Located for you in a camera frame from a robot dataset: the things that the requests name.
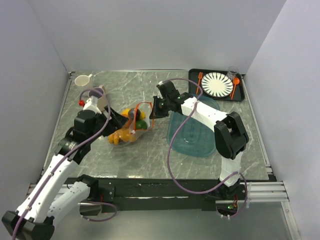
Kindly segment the yellow corn cob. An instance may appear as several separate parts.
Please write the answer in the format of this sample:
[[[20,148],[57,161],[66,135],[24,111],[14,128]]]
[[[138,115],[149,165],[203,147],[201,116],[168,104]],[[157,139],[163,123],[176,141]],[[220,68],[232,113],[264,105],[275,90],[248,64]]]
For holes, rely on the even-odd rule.
[[[129,118],[129,117],[128,117],[128,112],[129,112],[129,110],[130,110],[130,108],[126,108],[125,110],[122,111],[121,114],[122,114],[123,116]],[[139,119],[139,120],[145,119],[145,117],[146,117],[145,113],[144,113],[143,111],[140,111],[140,112],[141,112],[141,116],[140,116],[140,119]]]

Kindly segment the orange dried fruit pieces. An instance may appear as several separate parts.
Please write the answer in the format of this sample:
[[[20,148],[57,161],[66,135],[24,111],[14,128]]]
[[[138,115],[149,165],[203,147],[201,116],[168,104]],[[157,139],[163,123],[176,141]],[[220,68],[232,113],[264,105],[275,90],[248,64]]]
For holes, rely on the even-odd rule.
[[[133,135],[128,128],[121,128],[108,136],[110,144],[118,145],[120,142],[132,142]]]

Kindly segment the clear zip top bag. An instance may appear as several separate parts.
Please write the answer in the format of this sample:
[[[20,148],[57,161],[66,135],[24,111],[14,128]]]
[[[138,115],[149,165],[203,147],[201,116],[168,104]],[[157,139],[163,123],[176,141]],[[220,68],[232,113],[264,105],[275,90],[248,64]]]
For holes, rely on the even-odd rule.
[[[155,120],[154,119],[150,119],[149,116],[150,116],[150,113],[152,111],[152,108],[153,108],[153,104],[151,102],[148,102],[148,101],[142,101],[142,102],[139,102],[138,104],[135,104],[135,105],[130,105],[129,107],[127,107],[129,109],[131,108],[135,108],[135,109],[139,109],[140,111],[144,112],[145,113],[145,119],[140,119],[140,120],[144,120],[147,125],[148,125],[148,129],[135,129],[136,127],[136,121],[137,120],[130,120],[128,118],[128,122],[124,125],[124,127],[122,128],[127,128],[129,129],[130,131],[130,134],[133,136],[133,141],[132,142],[124,142],[124,141],[121,141],[119,144],[122,144],[122,143],[133,143],[135,142],[139,137],[141,137],[143,134],[145,134],[146,132],[152,130],[154,128],[154,125],[155,125]]]

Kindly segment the green avocado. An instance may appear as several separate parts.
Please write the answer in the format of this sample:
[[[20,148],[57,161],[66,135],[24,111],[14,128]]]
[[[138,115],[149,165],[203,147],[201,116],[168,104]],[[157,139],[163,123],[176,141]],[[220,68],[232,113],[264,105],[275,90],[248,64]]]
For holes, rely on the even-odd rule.
[[[135,122],[135,129],[136,130],[147,130],[148,124],[144,120],[137,120]]]

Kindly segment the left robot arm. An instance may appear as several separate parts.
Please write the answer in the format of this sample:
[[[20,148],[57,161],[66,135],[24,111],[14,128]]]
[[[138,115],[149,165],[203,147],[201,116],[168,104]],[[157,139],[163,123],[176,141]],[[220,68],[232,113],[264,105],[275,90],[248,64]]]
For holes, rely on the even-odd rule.
[[[73,126],[58,143],[49,167],[31,194],[15,211],[6,211],[1,221],[14,240],[49,240],[58,222],[78,203],[100,200],[99,181],[89,175],[78,177],[73,186],[56,197],[59,190],[100,136],[108,137],[121,129],[128,118],[108,110],[79,111]]]

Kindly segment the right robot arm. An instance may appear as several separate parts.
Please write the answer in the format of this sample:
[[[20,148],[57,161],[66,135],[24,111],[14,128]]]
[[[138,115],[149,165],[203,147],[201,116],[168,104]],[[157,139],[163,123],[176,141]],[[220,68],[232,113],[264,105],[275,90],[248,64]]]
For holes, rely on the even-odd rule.
[[[249,136],[241,116],[237,112],[226,113],[212,108],[200,101],[200,98],[187,92],[179,93],[172,79],[160,81],[157,86],[160,95],[154,96],[150,119],[162,119],[175,112],[186,117],[183,124],[194,119],[208,127],[215,135],[215,147],[221,155],[221,172],[219,183],[211,189],[192,191],[173,182],[189,194],[204,195],[217,189],[224,199],[232,198],[244,175],[241,173],[241,159],[246,150]]]

